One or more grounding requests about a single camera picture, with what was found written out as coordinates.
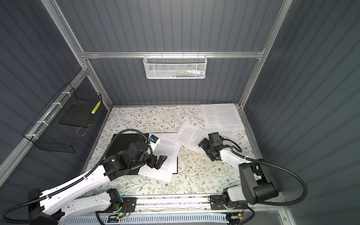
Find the printed paper sheet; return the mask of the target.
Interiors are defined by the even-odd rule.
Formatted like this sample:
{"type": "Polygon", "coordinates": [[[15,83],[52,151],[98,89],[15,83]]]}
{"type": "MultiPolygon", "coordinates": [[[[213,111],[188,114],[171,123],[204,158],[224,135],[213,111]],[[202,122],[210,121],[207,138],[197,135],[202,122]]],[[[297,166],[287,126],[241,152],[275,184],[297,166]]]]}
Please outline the printed paper sheet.
{"type": "Polygon", "coordinates": [[[176,136],[175,133],[150,133],[150,136],[157,138],[156,144],[176,145],[176,142],[173,141],[173,138],[176,136]]]}
{"type": "Polygon", "coordinates": [[[208,133],[195,125],[184,122],[178,133],[172,138],[172,141],[196,152],[206,156],[205,150],[199,147],[199,143],[208,137],[208,133]]]}
{"type": "Polygon", "coordinates": [[[200,105],[200,108],[206,130],[233,131],[245,129],[234,103],[200,105]]]}
{"type": "Polygon", "coordinates": [[[238,141],[238,131],[237,130],[225,130],[225,131],[218,131],[219,135],[223,138],[230,139],[232,141],[238,141]]]}
{"type": "Polygon", "coordinates": [[[153,168],[148,165],[141,167],[138,175],[170,182],[173,174],[178,172],[178,155],[181,145],[174,142],[171,137],[162,134],[151,134],[150,140],[154,156],[157,156],[155,165],[153,168]]]}

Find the black file folder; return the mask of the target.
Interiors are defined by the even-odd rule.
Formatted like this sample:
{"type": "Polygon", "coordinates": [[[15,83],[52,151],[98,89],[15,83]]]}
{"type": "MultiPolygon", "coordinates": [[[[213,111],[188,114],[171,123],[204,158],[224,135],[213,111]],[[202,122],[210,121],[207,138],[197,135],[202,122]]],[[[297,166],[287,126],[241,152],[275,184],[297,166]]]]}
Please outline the black file folder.
{"type": "Polygon", "coordinates": [[[138,175],[142,161],[154,155],[149,136],[142,133],[113,135],[102,161],[106,171],[104,176],[114,180],[125,175],[138,175]]]}

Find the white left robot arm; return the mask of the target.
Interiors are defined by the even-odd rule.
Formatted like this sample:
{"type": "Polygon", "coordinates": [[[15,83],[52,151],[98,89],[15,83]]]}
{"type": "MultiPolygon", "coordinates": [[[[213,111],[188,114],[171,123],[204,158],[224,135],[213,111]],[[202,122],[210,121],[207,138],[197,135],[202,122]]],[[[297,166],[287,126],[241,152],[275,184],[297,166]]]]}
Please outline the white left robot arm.
{"type": "Polygon", "coordinates": [[[131,143],[127,150],[101,160],[94,171],[80,175],[78,183],[71,180],[41,192],[39,195],[44,197],[44,200],[29,206],[29,223],[31,225],[62,225],[70,218],[90,212],[121,215],[130,212],[129,205],[124,203],[115,188],[95,196],[81,197],[81,195],[145,165],[160,169],[167,160],[167,156],[155,156],[150,149],[153,145],[153,143],[147,144],[143,141],[131,143]]]}

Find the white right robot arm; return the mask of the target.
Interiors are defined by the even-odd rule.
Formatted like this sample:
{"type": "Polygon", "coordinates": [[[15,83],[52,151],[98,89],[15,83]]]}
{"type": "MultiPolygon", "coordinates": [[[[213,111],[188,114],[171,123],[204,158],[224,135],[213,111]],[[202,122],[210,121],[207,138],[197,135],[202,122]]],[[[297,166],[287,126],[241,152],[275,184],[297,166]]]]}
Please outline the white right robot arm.
{"type": "Polygon", "coordinates": [[[223,137],[214,140],[204,138],[198,146],[211,161],[226,162],[239,171],[241,183],[224,190],[225,204],[247,201],[254,205],[278,196],[268,167],[242,155],[242,149],[234,141],[223,137]]]}

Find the pens in white basket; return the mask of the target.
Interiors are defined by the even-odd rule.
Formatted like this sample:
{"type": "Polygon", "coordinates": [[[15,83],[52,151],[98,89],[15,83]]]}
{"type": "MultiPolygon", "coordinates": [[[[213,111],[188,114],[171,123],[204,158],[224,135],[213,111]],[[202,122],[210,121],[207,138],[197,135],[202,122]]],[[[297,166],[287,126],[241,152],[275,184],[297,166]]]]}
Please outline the pens in white basket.
{"type": "Polygon", "coordinates": [[[180,70],[172,73],[164,74],[164,77],[173,77],[173,78],[204,78],[205,77],[204,70],[180,70]]]}

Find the yellow marker pen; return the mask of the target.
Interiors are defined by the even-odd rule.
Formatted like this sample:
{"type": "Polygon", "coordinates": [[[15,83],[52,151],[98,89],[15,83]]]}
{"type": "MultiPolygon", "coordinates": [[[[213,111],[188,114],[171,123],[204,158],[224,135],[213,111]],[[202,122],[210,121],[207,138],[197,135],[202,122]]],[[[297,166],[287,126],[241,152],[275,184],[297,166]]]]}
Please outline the yellow marker pen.
{"type": "Polygon", "coordinates": [[[92,109],[92,111],[91,111],[91,114],[95,114],[96,113],[96,111],[98,110],[98,108],[100,107],[100,105],[101,105],[101,100],[99,101],[99,102],[97,102],[96,103],[96,105],[94,106],[94,108],[92,109]]]}

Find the black pad in basket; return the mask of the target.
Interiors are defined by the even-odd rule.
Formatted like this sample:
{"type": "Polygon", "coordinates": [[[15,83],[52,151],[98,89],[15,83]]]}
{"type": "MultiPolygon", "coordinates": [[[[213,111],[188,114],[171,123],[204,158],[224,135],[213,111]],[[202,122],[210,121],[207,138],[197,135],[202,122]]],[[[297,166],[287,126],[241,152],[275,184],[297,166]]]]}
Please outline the black pad in basket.
{"type": "Polygon", "coordinates": [[[94,118],[91,114],[92,108],[89,106],[71,106],[60,119],[61,125],[74,126],[79,128],[88,128],[94,118]]]}

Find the aluminium front rail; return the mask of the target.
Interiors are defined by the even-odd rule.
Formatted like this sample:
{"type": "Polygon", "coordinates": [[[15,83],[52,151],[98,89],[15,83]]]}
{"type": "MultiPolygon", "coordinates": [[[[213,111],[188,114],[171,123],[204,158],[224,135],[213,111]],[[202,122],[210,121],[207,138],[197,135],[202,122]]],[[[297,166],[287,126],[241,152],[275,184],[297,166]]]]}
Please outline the aluminium front rail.
{"type": "Polygon", "coordinates": [[[191,195],[168,195],[168,196],[133,196],[137,198],[135,212],[133,213],[114,213],[115,207],[122,203],[119,200],[111,200],[108,193],[96,196],[79,198],[66,203],[60,208],[65,215],[61,218],[65,221],[70,218],[79,217],[92,213],[118,214],[120,216],[141,215],[141,214],[180,214],[180,213],[222,213],[230,214],[232,217],[245,217],[252,211],[277,211],[279,206],[250,205],[245,206],[244,210],[220,210],[211,209],[208,201],[210,194],[191,194],[191,195]]]}

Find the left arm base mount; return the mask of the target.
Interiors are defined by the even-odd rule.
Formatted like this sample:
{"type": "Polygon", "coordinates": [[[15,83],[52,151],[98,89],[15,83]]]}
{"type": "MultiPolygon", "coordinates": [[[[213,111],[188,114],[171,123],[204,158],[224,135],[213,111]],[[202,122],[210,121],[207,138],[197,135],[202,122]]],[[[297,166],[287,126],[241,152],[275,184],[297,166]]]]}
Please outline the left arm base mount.
{"type": "Polygon", "coordinates": [[[113,210],[114,213],[133,213],[135,212],[137,205],[137,198],[136,197],[123,197],[122,203],[118,204],[113,210]]]}

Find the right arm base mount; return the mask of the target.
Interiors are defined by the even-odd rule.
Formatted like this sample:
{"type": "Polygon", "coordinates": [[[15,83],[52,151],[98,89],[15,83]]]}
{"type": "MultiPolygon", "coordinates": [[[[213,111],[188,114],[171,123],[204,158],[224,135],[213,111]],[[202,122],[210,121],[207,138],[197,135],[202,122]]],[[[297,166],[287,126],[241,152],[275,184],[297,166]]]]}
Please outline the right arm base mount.
{"type": "Polygon", "coordinates": [[[246,201],[236,201],[233,202],[223,193],[222,195],[210,195],[208,196],[208,201],[210,202],[211,209],[215,211],[220,210],[244,210],[245,206],[248,205],[246,201]]]}

